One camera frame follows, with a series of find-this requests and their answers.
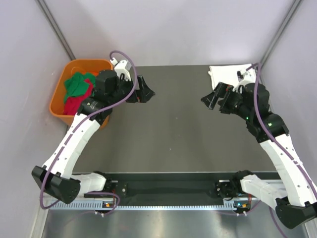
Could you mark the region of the red polo shirt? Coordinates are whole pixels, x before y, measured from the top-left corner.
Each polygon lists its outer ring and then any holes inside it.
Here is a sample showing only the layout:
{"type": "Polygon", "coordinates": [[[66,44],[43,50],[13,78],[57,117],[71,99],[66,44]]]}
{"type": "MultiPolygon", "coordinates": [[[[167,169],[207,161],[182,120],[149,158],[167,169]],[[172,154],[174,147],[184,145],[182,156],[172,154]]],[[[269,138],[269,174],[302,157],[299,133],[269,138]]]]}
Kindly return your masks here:
{"type": "Polygon", "coordinates": [[[81,103],[89,98],[93,92],[93,89],[94,89],[94,86],[93,84],[91,83],[90,79],[85,79],[85,84],[88,84],[89,87],[88,89],[86,90],[85,94],[81,95],[81,96],[78,96],[78,97],[69,97],[67,100],[66,100],[66,103],[65,103],[65,106],[64,106],[64,111],[63,111],[63,114],[64,115],[68,115],[68,116],[74,116],[78,109],[80,108],[81,106],[81,103]]]}

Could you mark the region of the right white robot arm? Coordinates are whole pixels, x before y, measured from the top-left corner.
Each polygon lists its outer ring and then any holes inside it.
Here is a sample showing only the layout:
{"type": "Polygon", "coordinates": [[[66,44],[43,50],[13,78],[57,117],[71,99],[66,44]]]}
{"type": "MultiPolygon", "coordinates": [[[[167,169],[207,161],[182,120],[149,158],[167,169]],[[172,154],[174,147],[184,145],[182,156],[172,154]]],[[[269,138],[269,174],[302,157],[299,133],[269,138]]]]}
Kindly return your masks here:
{"type": "Polygon", "coordinates": [[[235,114],[246,122],[248,132],[268,154],[285,189],[280,190],[244,170],[230,179],[230,195],[250,194],[274,209],[280,222],[293,229],[317,217],[317,187],[309,179],[292,145],[281,116],[269,109],[269,91],[262,84],[235,88],[220,82],[201,102],[210,110],[219,105],[223,114],[235,114]]]}

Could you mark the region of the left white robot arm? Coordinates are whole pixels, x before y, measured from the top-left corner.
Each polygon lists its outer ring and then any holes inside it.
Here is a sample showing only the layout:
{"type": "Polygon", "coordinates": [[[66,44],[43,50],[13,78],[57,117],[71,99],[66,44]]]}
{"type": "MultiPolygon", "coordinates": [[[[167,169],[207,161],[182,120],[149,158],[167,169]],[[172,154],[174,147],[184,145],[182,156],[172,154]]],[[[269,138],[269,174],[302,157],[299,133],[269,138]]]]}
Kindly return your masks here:
{"type": "Polygon", "coordinates": [[[155,95],[143,76],[135,82],[126,73],[102,70],[96,77],[92,94],[84,99],[75,114],[64,139],[56,151],[40,167],[35,166],[32,177],[45,193],[65,204],[71,203],[78,195],[97,192],[108,196],[112,184],[101,172],[73,175],[74,166],[92,135],[106,122],[113,107],[119,102],[146,103],[155,95]]]}

